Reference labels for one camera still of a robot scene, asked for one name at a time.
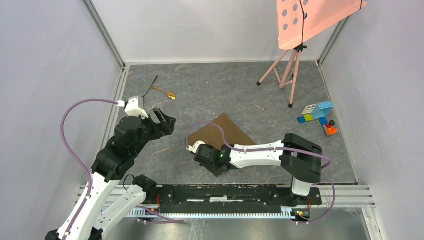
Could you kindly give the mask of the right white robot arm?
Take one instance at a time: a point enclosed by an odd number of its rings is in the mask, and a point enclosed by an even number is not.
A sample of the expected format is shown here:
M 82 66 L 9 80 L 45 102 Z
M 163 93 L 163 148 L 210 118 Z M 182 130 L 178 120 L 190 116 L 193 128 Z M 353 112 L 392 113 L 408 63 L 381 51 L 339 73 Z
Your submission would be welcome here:
M 321 181 L 322 147 L 293 133 L 287 133 L 283 140 L 272 143 L 224 144 L 220 149 L 196 141 L 187 150 L 200 166 L 216 177 L 229 170 L 247 167 L 281 167 L 292 176 L 288 196 L 295 204 L 306 201 L 312 185 Z

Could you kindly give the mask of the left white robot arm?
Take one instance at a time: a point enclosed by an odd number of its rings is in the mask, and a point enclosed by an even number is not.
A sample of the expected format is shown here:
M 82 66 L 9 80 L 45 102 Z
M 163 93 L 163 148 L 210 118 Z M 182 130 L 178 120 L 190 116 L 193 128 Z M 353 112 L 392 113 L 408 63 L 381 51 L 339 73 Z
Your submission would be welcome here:
M 71 214 L 59 229 L 49 231 L 45 239 L 104 240 L 108 231 L 138 204 L 151 204 L 156 200 L 156 183 L 141 175 L 140 181 L 106 211 L 101 211 L 147 143 L 171 135 L 177 121 L 159 108 L 153 109 L 158 123 L 139 107 L 125 112 L 127 116 L 120 120 L 113 136 L 97 154 L 87 185 Z

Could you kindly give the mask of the gold spoon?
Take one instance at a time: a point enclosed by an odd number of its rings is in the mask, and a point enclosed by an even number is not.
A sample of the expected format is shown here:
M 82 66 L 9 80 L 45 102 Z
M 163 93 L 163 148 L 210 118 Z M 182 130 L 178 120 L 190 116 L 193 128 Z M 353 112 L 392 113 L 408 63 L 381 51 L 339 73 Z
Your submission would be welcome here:
M 166 95 L 167 95 L 167 97 L 168 97 L 169 99 L 171 99 L 171 100 L 175 100 L 175 99 L 177 98 L 176 94 L 175 94 L 175 93 L 173 93 L 173 92 L 171 92 L 171 91 L 165 91 L 165 90 L 162 90 L 161 88 L 159 88 L 159 87 L 157 87 L 157 86 L 152 86 L 152 89 L 157 90 L 157 91 L 159 91 L 159 92 L 162 92 L 162 93 L 166 94 Z

